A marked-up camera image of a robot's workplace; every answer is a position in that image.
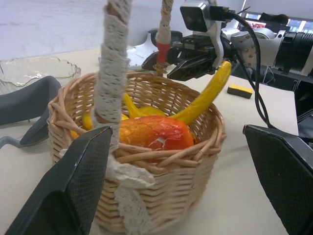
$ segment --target gray plastic object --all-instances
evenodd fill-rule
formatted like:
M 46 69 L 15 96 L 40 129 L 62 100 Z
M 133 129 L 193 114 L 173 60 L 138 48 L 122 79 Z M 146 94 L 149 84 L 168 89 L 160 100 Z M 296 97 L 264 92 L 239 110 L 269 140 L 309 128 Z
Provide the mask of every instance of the gray plastic object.
M 54 77 L 47 76 L 18 91 L 0 95 L 0 125 L 41 116 L 20 141 L 9 136 L 0 138 L 0 148 L 5 144 L 21 148 L 48 138 L 47 105 L 58 94 L 60 87 L 60 83 Z

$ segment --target wicker basket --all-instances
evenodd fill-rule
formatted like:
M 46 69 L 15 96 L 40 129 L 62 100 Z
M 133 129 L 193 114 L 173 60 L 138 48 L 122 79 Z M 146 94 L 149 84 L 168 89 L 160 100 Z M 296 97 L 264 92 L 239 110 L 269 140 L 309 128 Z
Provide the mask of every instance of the wicker basket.
M 131 72 L 127 77 L 126 92 L 137 107 L 153 105 L 167 115 L 186 108 L 199 95 L 185 85 L 149 73 Z M 68 148 L 72 141 L 69 129 L 78 134 L 86 132 L 81 128 L 81 118 L 93 106 L 94 84 L 94 73 L 73 79 L 60 88 L 58 96 L 48 105 L 49 139 L 55 163 L 60 159 L 61 149 Z M 123 113 L 128 114 L 125 106 Z M 155 226 L 151 233 L 188 215 L 201 198 L 221 150 L 225 138 L 224 122 L 214 105 L 194 121 L 190 129 L 199 141 L 185 150 L 151 151 L 121 144 L 114 152 L 121 163 L 146 168 L 155 177 L 154 186 L 138 190 Z M 117 186 L 115 182 L 105 181 L 96 218 L 100 226 L 112 232 L 125 232 L 123 217 L 114 200 Z

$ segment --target black cable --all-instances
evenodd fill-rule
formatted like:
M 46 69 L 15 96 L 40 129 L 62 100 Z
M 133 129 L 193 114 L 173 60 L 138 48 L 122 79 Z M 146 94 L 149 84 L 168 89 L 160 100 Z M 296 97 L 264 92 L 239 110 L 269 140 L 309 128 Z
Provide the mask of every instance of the black cable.
M 245 76 L 246 76 L 248 82 L 250 83 L 251 87 L 252 87 L 253 90 L 255 91 L 255 85 L 254 85 L 254 83 L 253 83 L 253 81 L 252 81 L 250 75 L 248 74 L 248 72 L 247 72 L 247 70 L 246 70 L 246 67 L 245 67 L 245 65 L 244 65 L 244 61 L 242 60 L 242 58 L 241 58 L 241 56 L 239 55 L 238 51 L 236 50 L 236 48 L 234 47 L 234 45 L 233 45 L 227 38 L 222 37 L 221 39 L 224 40 L 226 43 L 228 43 L 228 44 L 230 45 L 231 50 L 232 50 L 233 53 L 236 55 L 237 60 L 238 60 L 238 62 L 239 62 L 239 64 L 240 64 L 242 70 L 244 71 L 244 74 L 245 74 Z M 260 103 L 261 103 L 262 108 L 266 110 L 266 107 L 265 107 L 265 104 L 264 104 L 264 101 L 263 101 L 261 95 L 259 95 L 259 100 L 260 100 Z M 266 123 L 265 117 L 262 117 L 262 116 L 261 116 L 261 119 Z
M 256 74 L 255 74 L 255 106 L 256 109 L 260 115 L 260 117 L 262 118 L 262 120 L 267 124 L 267 126 L 269 128 L 274 128 L 271 123 L 269 122 L 269 117 L 268 117 L 268 112 L 266 110 L 266 107 L 264 105 L 264 102 L 261 101 L 262 98 L 260 99 L 260 94 L 259 94 L 259 87 L 260 87 L 260 73 L 261 73 L 261 50 L 260 50 L 260 44 L 259 41 L 252 29 L 252 27 L 239 15 L 236 15 L 234 13 L 230 13 L 229 14 L 231 18 L 237 20 L 239 23 L 241 23 L 246 30 L 248 31 L 248 33 L 250 34 L 254 45 L 255 45 L 255 52 L 256 52 Z M 263 109 L 264 114 L 262 113 L 261 109 L 260 109 L 260 103 Z

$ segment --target wicker rim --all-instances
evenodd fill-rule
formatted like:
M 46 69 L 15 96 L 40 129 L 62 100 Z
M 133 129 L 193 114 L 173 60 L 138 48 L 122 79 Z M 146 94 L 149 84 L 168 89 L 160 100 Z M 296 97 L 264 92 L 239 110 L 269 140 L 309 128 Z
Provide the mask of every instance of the wicker rim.
M 66 86 L 59 89 L 58 96 L 50 101 L 48 104 L 48 109 L 51 113 L 49 122 L 56 131 L 63 132 L 63 136 L 65 136 L 65 141 L 68 145 L 70 145 L 72 141 L 70 130 L 77 132 L 79 135 L 86 133 L 87 130 L 79 127 L 74 122 L 74 120 L 67 114 L 65 108 L 65 99 L 70 97 L 71 91 L 75 89 L 75 87 L 79 86 L 82 83 L 93 81 L 95 77 L 96 73 L 89 73 L 82 76 L 81 78 L 72 79 Z M 151 73 L 133 71 L 127 73 L 128 79 L 135 77 L 157 79 L 161 83 L 166 84 L 174 83 L 175 86 L 180 90 L 183 90 L 187 93 L 193 91 L 199 94 L 197 91 L 194 91 L 181 83 L 173 82 L 164 77 L 156 77 Z M 202 141 L 184 150 L 163 151 L 153 151 L 149 148 L 120 143 L 119 149 L 114 152 L 114 156 L 120 163 L 132 163 L 138 167 L 146 168 L 150 172 L 156 174 L 172 170 L 172 165 L 175 165 L 175 168 L 177 168 L 177 165 L 179 167 L 197 167 L 201 163 L 203 156 L 216 155 L 221 151 L 222 142 L 226 137 L 224 130 L 224 120 L 221 113 L 218 111 L 214 104 L 211 105 L 210 109 L 214 111 L 214 122 L 216 123 L 216 125 L 212 135 L 206 141 Z M 133 151 L 135 154 L 129 155 L 129 152 L 127 151 Z M 183 159 L 183 157 L 187 155 L 189 156 L 191 154 L 194 155 L 192 159 Z M 162 157 L 162 161 L 155 166 L 150 165 L 148 162 L 145 161 L 155 158 L 160 159 L 160 157 Z

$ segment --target table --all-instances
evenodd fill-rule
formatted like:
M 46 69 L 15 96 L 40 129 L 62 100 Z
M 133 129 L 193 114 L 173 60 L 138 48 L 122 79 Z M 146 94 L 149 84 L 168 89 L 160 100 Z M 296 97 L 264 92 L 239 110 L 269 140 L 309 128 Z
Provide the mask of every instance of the table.
M 57 54 L 82 69 L 82 74 L 98 71 L 99 49 Z M 211 76 L 184 82 L 202 91 Z M 227 85 L 249 87 L 246 80 L 231 76 Z M 225 119 L 227 139 L 219 154 L 201 202 L 183 222 L 160 235 L 287 235 L 279 217 L 258 180 L 242 134 L 245 124 L 265 126 L 258 116 L 254 95 L 244 99 L 226 93 L 227 86 L 214 101 Z M 260 86 L 272 124 L 298 134 L 293 92 Z M 21 137 L 32 122 L 0 127 L 2 136 Z M 47 141 L 17 149 L 6 145 L 0 150 L 0 235 L 4 234 L 42 176 L 51 167 Z

